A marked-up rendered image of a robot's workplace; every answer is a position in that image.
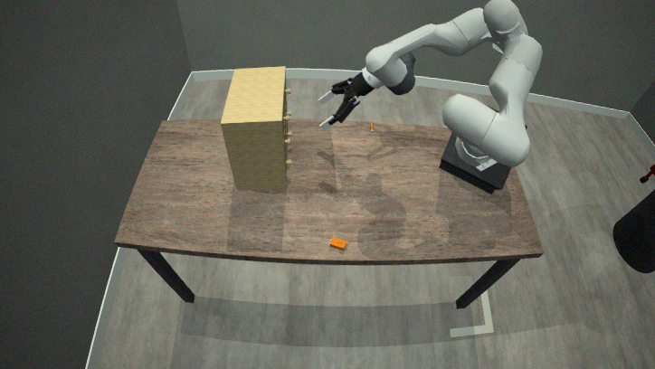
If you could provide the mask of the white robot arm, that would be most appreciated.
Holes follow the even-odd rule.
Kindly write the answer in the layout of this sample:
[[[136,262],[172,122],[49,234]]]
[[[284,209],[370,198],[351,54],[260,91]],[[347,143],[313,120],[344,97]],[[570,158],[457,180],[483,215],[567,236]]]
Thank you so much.
[[[503,54],[489,80],[499,113],[461,94],[450,97],[442,110],[444,125],[457,136],[459,157],[479,171],[497,162],[516,167],[526,160],[530,149],[524,107],[543,51],[528,36],[527,26],[511,0],[490,0],[484,10],[474,8],[446,24],[427,24],[378,46],[367,54],[362,70],[370,86],[379,89],[385,85],[395,95],[404,95],[415,84],[416,60],[411,51],[426,46],[461,56],[484,42],[493,43],[493,48]]]

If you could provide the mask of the orange nine-volt battery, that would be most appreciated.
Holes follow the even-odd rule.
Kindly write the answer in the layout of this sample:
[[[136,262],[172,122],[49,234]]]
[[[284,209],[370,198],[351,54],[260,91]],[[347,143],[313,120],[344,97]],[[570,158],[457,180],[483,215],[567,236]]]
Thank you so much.
[[[334,238],[334,237],[331,239],[330,247],[332,247],[332,248],[336,248],[336,249],[339,249],[339,250],[343,251],[344,248],[345,248],[345,245],[346,245],[346,241],[343,241],[343,240],[340,240],[340,239],[337,239],[337,238]]]

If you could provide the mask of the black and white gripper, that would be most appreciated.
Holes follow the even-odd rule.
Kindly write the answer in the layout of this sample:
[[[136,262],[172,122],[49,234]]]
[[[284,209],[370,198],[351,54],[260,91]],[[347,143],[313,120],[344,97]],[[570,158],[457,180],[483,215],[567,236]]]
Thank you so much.
[[[353,82],[353,85],[352,83]],[[348,85],[348,86],[347,86]],[[354,86],[354,87],[353,87]],[[332,90],[330,90],[323,97],[318,99],[322,105],[328,102],[330,99],[335,97],[337,94],[345,94],[343,102],[337,110],[336,114],[333,114],[332,117],[328,118],[319,126],[324,130],[330,128],[336,122],[342,123],[350,112],[360,103],[357,99],[359,96],[365,96],[375,88],[370,86],[361,71],[353,79],[349,78],[347,80],[341,81],[337,84],[332,85]],[[353,98],[353,99],[352,99]],[[350,100],[350,101],[349,101]]]

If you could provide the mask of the light brown wooden chest of drawers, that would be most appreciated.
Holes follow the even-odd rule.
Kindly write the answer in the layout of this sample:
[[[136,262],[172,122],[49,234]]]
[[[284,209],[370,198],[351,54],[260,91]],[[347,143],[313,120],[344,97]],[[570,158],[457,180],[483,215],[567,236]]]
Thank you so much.
[[[287,188],[285,71],[286,66],[234,70],[221,127],[236,189]]]

